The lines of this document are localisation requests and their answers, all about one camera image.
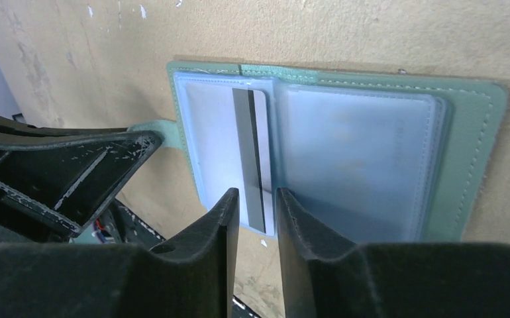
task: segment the beige wall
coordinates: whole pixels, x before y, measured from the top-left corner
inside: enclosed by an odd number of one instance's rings
[[[492,78],[510,90],[510,1],[0,1],[0,67],[28,121],[53,127],[175,119],[170,60]],[[89,8],[93,11],[90,17]],[[140,5],[146,11],[141,16]],[[171,236],[203,210],[185,158],[159,150],[121,199]],[[510,242],[510,112],[468,240]],[[242,231],[236,293],[283,312],[276,242]]]

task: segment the red wire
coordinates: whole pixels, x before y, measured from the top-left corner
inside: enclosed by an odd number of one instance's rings
[[[97,224],[97,227],[99,228],[99,230],[101,231],[104,231],[105,229],[103,228],[103,226],[101,225],[101,222],[99,222],[99,220],[95,220],[95,224]]]

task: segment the mint green wallet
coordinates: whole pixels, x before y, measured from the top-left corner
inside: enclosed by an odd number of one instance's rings
[[[220,191],[215,178],[221,188],[244,184],[241,222],[270,236],[275,235],[274,209],[264,195],[272,196],[277,187],[288,186],[300,197],[311,197],[307,206],[301,202],[311,213],[316,209],[318,219],[357,242],[460,240],[507,106],[503,88],[476,79],[204,62],[170,62],[167,69],[177,127],[164,123],[158,130],[167,131],[171,146],[187,154],[201,201],[211,208],[210,191]],[[327,117],[345,108],[352,122],[340,124],[337,117]],[[343,138],[350,142],[324,139],[343,127],[347,129]],[[211,139],[218,133],[237,137]],[[297,140],[300,134],[306,135]],[[226,142],[233,149],[220,152],[221,157],[208,153]],[[397,146],[395,152],[384,154],[392,145]],[[366,160],[355,159],[359,156]],[[339,168],[344,157],[349,167]],[[272,182],[266,176],[272,176]],[[397,176],[402,180],[399,186]],[[384,189],[383,179],[396,181]],[[339,185],[343,190],[327,189]],[[411,191],[415,185],[420,189]],[[345,191],[341,197],[346,199],[331,199],[339,191]],[[357,204],[359,198],[367,201]],[[400,215],[385,208],[390,205],[394,209],[413,206],[417,211]],[[320,215],[317,210],[325,207],[331,212]],[[386,211],[379,217],[367,214],[373,207]],[[335,221],[336,213],[343,211],[348,217]],[[382,222],[394,230],[377,226]],[[386,231],[393,235],[374,236]]]

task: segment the cable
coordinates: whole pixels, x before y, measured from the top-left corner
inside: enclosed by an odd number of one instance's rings
[[[103,233],[101,233],[101,229],[99,229],[98,221],[93,222],[93,233],[95,234],[95,237],[99,240],[101,244],[105,244],[107,240],[105,239],[105,236]]]
[[[101,222],[97,219],[95,220],[95,224],[97,224],[97,227],[99,228],[99,230],[101,231],[104,231],[105,229],[103,228],[103,226],[101,225]]]

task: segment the black plastic part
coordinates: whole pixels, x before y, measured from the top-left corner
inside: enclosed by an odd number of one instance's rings
[[[241,299],[234,296],[232,318],[261,318],[261,316],[255,313],[255,311],[241,301]]]
[[[149,131],[38,129],[0,117],[0,224],[24,217],[61,240],[78,236],[162,141]]]
[[[359,244],[278,189],[286,317],[510,317],[510,246]]]
[[[165,241],[160,233],[117,199],[101,214],[99,222],[116,243],[135,243],[149,249]]]
[[[151,252],[0,244],[0,317],[230,317],[238,190]]]
[[[60,238],[52,238],[48,227],[36,219],[31,219],[19,210],[3,203],[0,199],[0,242],[62,242]]]

